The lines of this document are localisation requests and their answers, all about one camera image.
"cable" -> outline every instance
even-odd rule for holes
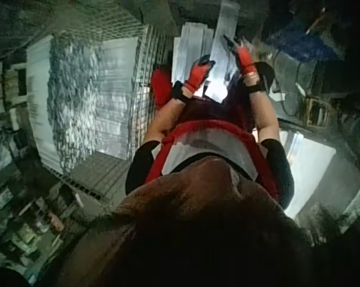
[[[278,87],[280,88],[280,94],[281,94],[281,96],[282,96],[281,85],[280,85],[280,82],[278,81],[277,76],[276,76],[276,69],[274,68],[274,64],[276,63],[276,59],[277,59],[277,57],[280,55],[280,53],[281,53],[281,49],[278,50],[278,52],[277,52],[276,55],[274,56],[271,66],[272,66],[272,68],[273,68],[273,70],[274,70],[274,80],[276,81],[276,84],[277,84]],[[296,73],[295,73],[295,81],[294,81],[294,83],[297,83],[297,82],[298,82],[298,78],[299,78],[299,76],[300,76],[301,64],[302,64],[302,63],[300,62],[300,63],[298,64],[298,66],[297,66],[297,71],[296,71]],[[296,90],[297,90],[297,95],[299,96],[299,95],[300,95],[300,92],[298,91],[297,86],[296,86],[295,88],[296,88]],[[295,116],[298,114],[298,112],[300,111],[300,106],[301,106],[301,104],[298,104],[297,108],[295,109],[295,112],[292,113],[292,114],[290,114],[288,111],[286,111],[285,104],[284,104],[284,100],[281,100],[281,107],[282,107],[282,109],[283,109],[283,112],[284,112],[287,116],[289,116],[289,117],[295,117]]]

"metal scrap pile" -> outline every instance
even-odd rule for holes
[[[99,46],[72,35],[51,40],[47,113],[64,172],[95,150]]]

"white panel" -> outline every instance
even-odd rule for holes
[[[335,149],[330,146],[303,139],[291,164],[294,196],[285,210],[286,215],[294,218],[299,213],[316,190],[334,154]]]

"glove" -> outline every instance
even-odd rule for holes
[[[224,35],[224,39],[227,41],[229,50],[235,55],[237,67],[243,76],[246,74],[255,72],[257,69],[253,63],[252,56],[249,50],[243,45],[239,44],[235,40]]]
[[[208,77],[210,70],[216,64],[209,60],[210,55],[205,55],[193,63],[190,77],[184,83],[184,86],[194,94]]]

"red vest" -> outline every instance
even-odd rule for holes
[[[278,201],[278,191],[276,183],[274,181],[273,174],[269,168],[268,162],[264,158],[263,154],[255,141],[255,138],[251,133],[244,132],[234,124],[227,121],[220,120],[201,120],[201,121],[187,121],[179,124],[169,135],[161,142],[161,150],[158,152],[156,159],[152,165],[150,173],[148,174],[145,183],[148,183],[155,178],[161,176],[161,171],[166,162],[169,151],[173,145],[175,139],[179,138],[185,133],[196,132],[203,129],[221,129],[230,132],[236,138],[238,138],[248,149],[248,152],[252,158],[254,166],[257,169],[258,177],[256,182],[264,187],[268,193]]]

